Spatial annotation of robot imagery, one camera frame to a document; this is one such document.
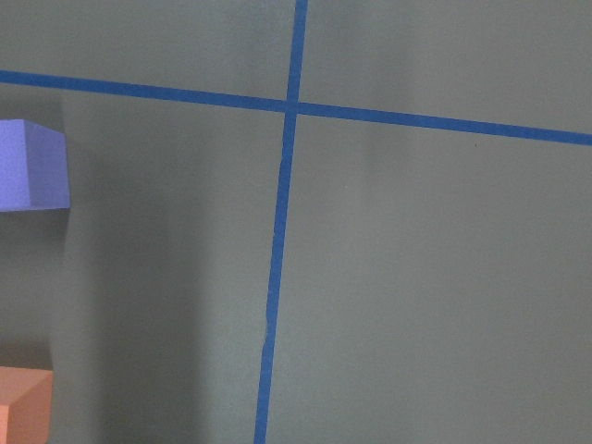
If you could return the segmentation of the orange foam block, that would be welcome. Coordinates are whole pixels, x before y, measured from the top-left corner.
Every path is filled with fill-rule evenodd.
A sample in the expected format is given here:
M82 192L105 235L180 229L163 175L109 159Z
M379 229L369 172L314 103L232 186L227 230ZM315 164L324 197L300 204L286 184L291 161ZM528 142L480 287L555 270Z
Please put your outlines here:
M1 442L49 441L54 372L1 367Z

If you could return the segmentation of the purple foam block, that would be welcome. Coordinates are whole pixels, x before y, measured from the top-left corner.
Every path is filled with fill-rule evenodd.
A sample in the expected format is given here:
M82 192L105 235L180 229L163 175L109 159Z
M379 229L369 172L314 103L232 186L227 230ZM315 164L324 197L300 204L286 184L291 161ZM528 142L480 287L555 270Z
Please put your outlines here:
M63 133L26 119L1 122L1 211L70 208Z

